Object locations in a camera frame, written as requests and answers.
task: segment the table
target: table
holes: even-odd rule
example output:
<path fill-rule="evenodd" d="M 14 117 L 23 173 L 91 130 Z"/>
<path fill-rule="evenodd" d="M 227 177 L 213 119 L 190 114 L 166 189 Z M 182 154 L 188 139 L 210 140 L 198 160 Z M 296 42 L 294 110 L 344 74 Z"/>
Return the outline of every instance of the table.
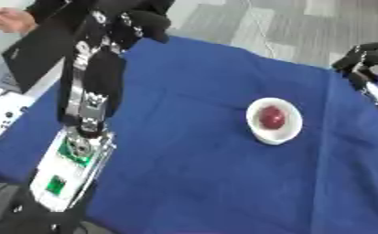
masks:
<path fill-rule="evenodd" d="M 378 233 L 378 110 L 346 80 L 179 37 L 128 58 L 119 148 L 89 218 L 125 234 Z M 59 130 L 55 94 L 0 137 L 0 179 L 37 165 Z M 245 111 L 267 96 L 301 110 L 294 141 L 253 138 Z"/>
<path fill-rule="evenodd" d="M 40 98 L 50 87 L 56 83 L 63 68 L 63 60 L 52 68 L 39 82 L 27 93 L 19 94 L 8 92 L 0 96 L 0 135 L 5 132 L 8 126 L 12 125 L 22 116 L 22 111 Z M 6 113 L 12 113 L 12 117 L 6 117 Z"/>

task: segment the robotic arm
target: robotic arm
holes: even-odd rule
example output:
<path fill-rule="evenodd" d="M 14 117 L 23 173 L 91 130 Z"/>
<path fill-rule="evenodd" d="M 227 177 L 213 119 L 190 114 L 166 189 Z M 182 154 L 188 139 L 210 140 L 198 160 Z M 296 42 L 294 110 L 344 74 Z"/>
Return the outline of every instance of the robotic arm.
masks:
<path fill-rule="evenodd" d="M 378 106 L 378 43 L 354 47 L 332 67 Z"/>
<path fill-rule="evenodd" d="M 0 218 L 0 234 L 71 234 L 116 148 L 106 120 L 122 97 L 124 53 L 142 37 L 166 43 L 170 21 L 145 1 L 100 0 L 76 32 L 60 81 L 63 128 Z"/>

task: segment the floor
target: floor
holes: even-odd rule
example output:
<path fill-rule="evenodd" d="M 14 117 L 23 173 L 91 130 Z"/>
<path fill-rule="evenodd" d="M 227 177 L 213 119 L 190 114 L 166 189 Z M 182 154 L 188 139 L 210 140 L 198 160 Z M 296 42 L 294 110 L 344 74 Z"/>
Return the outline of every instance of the floor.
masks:
<path fill-rule="evenodd" d="M 169 15 L 172 35 L 323 68 L 356 44 L 378 41 L 378 0 L 177 0 Z M 14 190 L 0 193 L 0 210 Z M 91 234 L 110 233 L 86 225 Z"/>

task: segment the apple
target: apple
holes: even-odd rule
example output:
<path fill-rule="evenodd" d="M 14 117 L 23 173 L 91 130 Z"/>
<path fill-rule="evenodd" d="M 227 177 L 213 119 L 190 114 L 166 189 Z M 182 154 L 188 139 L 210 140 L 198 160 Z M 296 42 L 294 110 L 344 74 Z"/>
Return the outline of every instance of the apple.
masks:
<path fill-rule="evenodd" d="M 264 128 L 277 130 L 286 123 L 286 116 L 276 106 L 267 106 L 259 111 L 259 121 Z"/>

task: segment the bowl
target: bowl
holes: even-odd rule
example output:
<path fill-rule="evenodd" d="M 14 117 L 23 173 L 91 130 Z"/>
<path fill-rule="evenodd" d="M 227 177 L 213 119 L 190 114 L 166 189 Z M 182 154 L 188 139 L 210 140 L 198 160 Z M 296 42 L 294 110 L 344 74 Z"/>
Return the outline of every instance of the bowl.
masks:
<path fill-rule="evenodd" d="M 276 130 L 266 129 L 259 120 L 260 111 L 275 106 L 286 116 L 284 125 Z M 271 145 L 279 145 L 294 139 L 302 129 L 302 116 L 290 102 L 278 98 L 263 98 L 254 101 L 247 110 L 247 123 L 255 137 Z"/>

